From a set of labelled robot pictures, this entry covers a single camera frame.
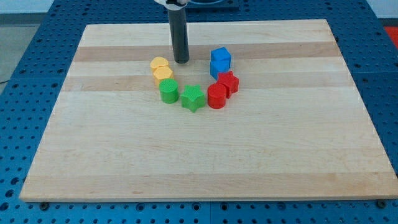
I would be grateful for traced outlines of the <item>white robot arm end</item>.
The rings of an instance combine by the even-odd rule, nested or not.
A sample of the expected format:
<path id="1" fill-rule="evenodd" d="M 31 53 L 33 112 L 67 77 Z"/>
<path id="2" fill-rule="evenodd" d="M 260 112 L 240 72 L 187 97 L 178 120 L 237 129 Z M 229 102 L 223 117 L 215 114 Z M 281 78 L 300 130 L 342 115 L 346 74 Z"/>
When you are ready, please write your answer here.
<path id="1" fill-rule="evenodd" d="M 154 1 L 171 11 L 181 10 L 189 3 L 189 0 L 154 0 Z"/>

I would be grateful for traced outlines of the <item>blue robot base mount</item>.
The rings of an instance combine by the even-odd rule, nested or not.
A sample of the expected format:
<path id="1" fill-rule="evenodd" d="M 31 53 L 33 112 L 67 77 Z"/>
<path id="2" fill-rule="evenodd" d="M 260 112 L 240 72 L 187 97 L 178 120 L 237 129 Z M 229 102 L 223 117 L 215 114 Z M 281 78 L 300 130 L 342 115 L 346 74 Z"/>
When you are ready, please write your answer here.
<path id="1" fill-rule="evenodd" d="M 239 0 L 191 0 L 187 9 L 238 9 Z"/>

